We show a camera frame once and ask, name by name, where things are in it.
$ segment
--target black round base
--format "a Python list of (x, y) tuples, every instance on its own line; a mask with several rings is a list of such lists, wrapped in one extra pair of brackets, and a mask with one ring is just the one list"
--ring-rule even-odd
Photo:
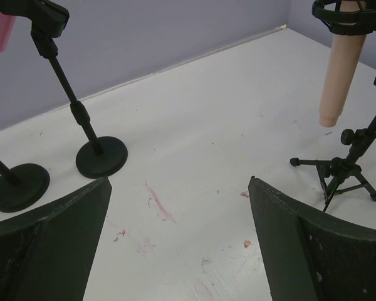
[(114, 137), (99, 137), (104, 153), (96, 155), (90, 142), (86, 143), (76, 155), (76, 168), (89, 179), (111, 176), (124, 166), (128, 157), (125, 144)]
[(21, 184), (12, 186), (0, 176), (0, 211), (6, 213), (23, 210), (37, 202), (50, 183), (47, 170), (36, 164), (22, 164), (10, 170), (21, 179)]

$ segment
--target microphone stand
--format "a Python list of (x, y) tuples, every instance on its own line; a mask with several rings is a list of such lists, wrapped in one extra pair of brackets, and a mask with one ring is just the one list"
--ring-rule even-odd
[(39, 165), (9, 169), (0, 161), (0, 211), (12, 213), (29, 207), (44, 195), (49, 183), (49, 173)]
[(76, 168), (90, 179), (111, 176), (127, 161), (125, 144), (114, 137), (97, 137), (90, 124), (90, 116), (78, 101), (57, 60), (58, 49), (53, 38), (61, 36), (70, 14), (64, 7), (49, 0), (0, 0), (0, 12), (10, 16), (23, 16), (32, 21), (31, 36), (39, 54), (48, 59), (61, 86), (71, 102), (71, 112), (88, 137), (76, 155)]
[[(357, 161), (372, 145), (376, 139), (376, 116), (366, 129), (358, 129), (355, 133), (353, 130), (346, 129), (341, 134), (341, 143), (350, 145), (349, 154), (345, 159), (336, 157), (330, 161), (320, 160), (300, 160), (299, 158), (291, 158), (290, 164), (292, 166), (309, 165), (316, 166), (319, 175), (321, 187), (325, 197), (325, 207), (323, 212), (326, 212), (327, 207), (330, 205), (334, 196), (353, 191), (358, 188), (365, 188), (376, 202), (376, 190), (362, 175), (361, 167), (357, 165)], [(333, 177), (328, 185), (326, 185), (325, 178)], [(349, 177), (355, 177), (360, 184), (345, 188), (338, 189), (338, 187), (345, 182)]]
[(43, 58), (48, 59), (53, 67), (61, 86), (71, 102), (71, 112), (77, 124), (82, 127), (88, 137), (89, 142), (86, 143), (76, 155), (76, 168), (83, 176), (90, 179), (115, 174), (127, 161), (127, 147), (117, 138), (98, 138), (96, 136), (90, 124), (90, 116), (86, 108), (75, 97), (67, 77), (56, 58), (58, 49), (55, 42), (50, 36), (37, 28), (34, 23), (32, 23), (31, 36), (39, 54)]

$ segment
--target white tabletop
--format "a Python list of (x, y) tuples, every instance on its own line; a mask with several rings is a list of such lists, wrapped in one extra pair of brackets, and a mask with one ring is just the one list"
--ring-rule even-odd
[[(110, 177), (84, 300), (271, 300), (250, 177), (321, 209), (316, 170), (289, 159), (345, 156), (341, 131), (376, 113), (376, 70), (360, 64), (338, 125), (318, 125), (328, 55), (286, 29), (85, 101), (97, 134), (122, 139), (129, 158)], [(34, 162), (51, 174), (29, 209), (90, 182), (75, 167), (85, 142), (68, 107), (0, 132), (6, 164)], [(359, 163), (376, 187), (376, 141)], [(376, 228), (364, 189), (337, 196), (329, 213)]]

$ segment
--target tripod stand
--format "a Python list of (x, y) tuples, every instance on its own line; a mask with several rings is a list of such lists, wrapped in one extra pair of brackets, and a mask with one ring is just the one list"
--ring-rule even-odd
[[(323, 212), (326, 212), (333, 197), (358, 188), (364, 187), (369, 193), (372, 201), (376, 202), (376, 190), (370, 185), (361, 173), (361, 167), (357, 165), (357, 161), (361, 158), (372, 142), (376, 139), (376, 116), (366, 129), (359, 129), (355, 133), (353, 130), (344, 130), (341, 134), (341, 143), (344, 145), (351, 145), (350, 152), (345, 159), (334, 158), (330, 161), (319, 160), (299, 160), (299, 158), (291, 158), (290, 164), (292, 166), (310, 165), (316, 166), (319, 175), (321, 187), (325, 197), (325, 207)], [(326, 185), (325, 178), (332, 176), (333, 179)], [(338, 190), (338, 187), (344, 183), (349, 177), (355, 177), (360, 184)]]

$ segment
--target lavender wall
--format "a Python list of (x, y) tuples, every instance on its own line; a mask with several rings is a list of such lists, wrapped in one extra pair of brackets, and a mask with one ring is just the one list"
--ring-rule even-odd
[[(286, 24), (290, 10), (287, 0), (55, 2), (71, 15), (56, 42), (78, 98)], [(30, 27), (18, 18), (0, 56), (0, 129), (67, 103)]]
[[(308, 38), (331, 47), (333, 35), (327, 27), (312, 16), (311, 8), (314, 0), (291, 0), (288, 27)], [(367, 36), (360, 61), (376, 69), (376, 32)]]

